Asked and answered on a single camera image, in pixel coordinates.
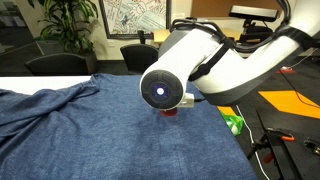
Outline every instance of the desk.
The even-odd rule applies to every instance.
[[[68,78],[0,78],[20,92],[70,84],[0,89],[0,179],[256,179],[207,102],[164,117],[143,101],[141,76]]]
[[[240,38],[241,33],[238,31],[235,31],[230,28],[222,28],[221,30],[227,37],[233,37],[235,40],[238,40]],[[153,32],[154,43],[162,44],[169,35],[170,35],[170,31],[168,29],[155,30]]]
[[[289,113],[259,109],[265,128],[282,129],[295,137],[294,142],[267,135],[278,170],[283,179],[319,179],[319,156],[304,145],[308,137],[319,141],[320,120]]]

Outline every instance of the office chair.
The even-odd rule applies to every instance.
[[[158,49],[148,44],[131,44],[120,48],[128,73],[143,74],[158,60]]]
[[[25,63],[35,76],[88,75],[86,59],[72,53],[44,55]]]

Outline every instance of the blue cloth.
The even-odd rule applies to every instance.
[[[216,107],[164,117],[142,99],[140,78],[0,90],[0,179],[256,179]]]

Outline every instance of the framed picture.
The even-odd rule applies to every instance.
[[[108,39],[145,38],[152,32],[169,29],[171,0],[99,0]]]

